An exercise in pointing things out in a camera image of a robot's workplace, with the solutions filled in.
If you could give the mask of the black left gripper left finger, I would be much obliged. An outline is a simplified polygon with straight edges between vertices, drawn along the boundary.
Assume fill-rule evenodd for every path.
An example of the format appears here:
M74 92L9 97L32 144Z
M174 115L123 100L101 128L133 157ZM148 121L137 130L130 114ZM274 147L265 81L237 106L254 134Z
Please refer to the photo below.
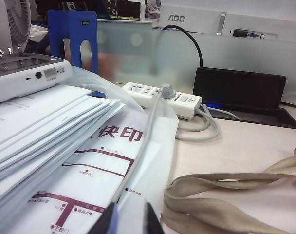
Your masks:
M117 206L110 203L88 234L115 234L117 232Z

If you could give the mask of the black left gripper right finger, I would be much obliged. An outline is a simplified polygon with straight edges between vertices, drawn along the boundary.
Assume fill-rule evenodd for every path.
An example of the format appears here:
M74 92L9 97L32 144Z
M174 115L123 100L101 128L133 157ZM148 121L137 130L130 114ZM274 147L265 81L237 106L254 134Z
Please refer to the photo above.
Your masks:
M149 202L145 203L144 214L144 233L145 234L164 234L162 226L156 213Z

